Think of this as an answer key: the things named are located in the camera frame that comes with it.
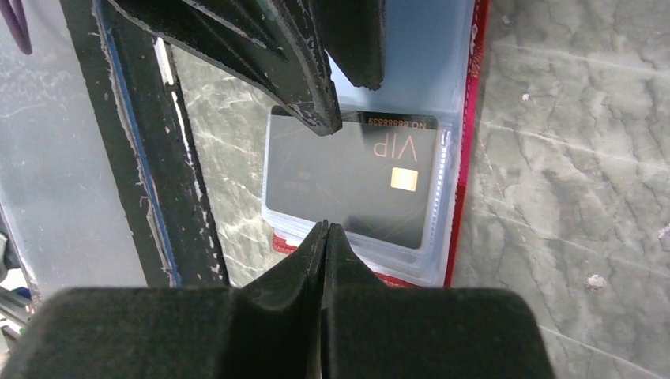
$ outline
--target card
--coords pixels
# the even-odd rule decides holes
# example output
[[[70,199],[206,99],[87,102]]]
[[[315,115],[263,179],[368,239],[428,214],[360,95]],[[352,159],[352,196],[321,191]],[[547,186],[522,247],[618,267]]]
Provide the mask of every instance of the card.
[[[431,116],[343,111],[319,137],[281,107],[269,123],[268,209],[419,249],[428,212],[438,122]]]

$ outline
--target gray marble table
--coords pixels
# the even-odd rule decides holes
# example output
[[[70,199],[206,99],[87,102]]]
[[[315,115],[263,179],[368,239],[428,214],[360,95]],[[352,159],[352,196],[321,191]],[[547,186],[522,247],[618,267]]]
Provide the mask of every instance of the gray marble table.
[[[260,216],[273,101],[175,58],[232,281],[276,264]],[[494,0],[454,285],[506,287],[559,377],[670,377],[670,2]]]

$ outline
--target red edge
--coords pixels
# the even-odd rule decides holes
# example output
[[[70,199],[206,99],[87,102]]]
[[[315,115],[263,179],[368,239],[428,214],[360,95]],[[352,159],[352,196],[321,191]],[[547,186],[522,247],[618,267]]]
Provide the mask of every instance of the red edge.
[[[486,37],[486,21],[490,0],[476,0],[475,10],[472,13],[472,28],[470,29],[470,54],[468,57],[468,77],[465,80],[465,109],[463,111],[463,141],[461,144],[461,169],[458,173],[456,186],[456,204],[454,205],[454,220],[451,227],[449,242],[449,256],[446,262],[444,287],[451,287],[456,266],[458,237],[461,233],[461,221],[465,206],[465,190],[468,188],[468,172],[470,168],[470,151],[475,126],[475,112],[477,107],[477,91],[480,83],[480,72],[484,58],[484,41]]]

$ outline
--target card chip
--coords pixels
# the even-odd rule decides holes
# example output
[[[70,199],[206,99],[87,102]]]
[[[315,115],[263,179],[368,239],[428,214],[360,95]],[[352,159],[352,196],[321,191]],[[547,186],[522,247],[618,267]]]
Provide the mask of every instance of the card chip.
[[[391,187],[405,191],[416,191],[419,172],[406,168],[394,167],[391,172]]]

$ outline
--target blue strip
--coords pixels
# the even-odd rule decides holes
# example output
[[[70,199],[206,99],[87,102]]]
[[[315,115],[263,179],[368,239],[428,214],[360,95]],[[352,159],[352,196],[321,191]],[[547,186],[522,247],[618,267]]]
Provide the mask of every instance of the blue strip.
[[[126,111],[128,114],[128,121],[130,122],[130,131],[133,134],[133,139],[135,143],[135,148],[137,149],[137,154],[140,157],[140,164],[142,165],[142,172],[144,174],[145,184],[147,193],[149,194],[149,200],[151,201],[151,206],[153,207],[153,214],[156,217],[156,224],[160,235],[163,239],[163,244],[165,248],[165,255],[167,256],[168,264],[170,265],[170,270],[175,281],[175,287],[182,286],[182,277],[177,271],[177,263],[175,262],[175,256],[172,253],[172,245],[170,243],[170,238],[168,237],[168,230],[165,228],[165,221],[163,218],[163,213],[160,211],[160,206],[158,203],[158,196],[156,191],[153,188],[153,180],[151,176],[151,171],[149,170],[149,163],[147,162],[146,152],[144,145],[142,144],[142,139],[140,137],[140,131],[137,127],[137,120],[135,119],[135,113],[133,111],[133,105],[130,102],[130,95],[128,93],[128,87],[126,86],[126,80],[123,76],[123,70],[121,68],[121,62],[119,61],[119,54],[116,51],[116,45],[114,43],[114,37],[110,33],[110,29],[105,25],[103,14],[101,12],[102,2],[101,0],[95,0],[96,4],[96,13],[98,15],[98,20],[102,29],[104,30],[104,37],[107,41],[107,46],[109,47],[109,54],[111,57],[111,64],[114,66],[114,72],[116,73],[116,80],[119,83],[121,89],[121,97],[126,106]]]

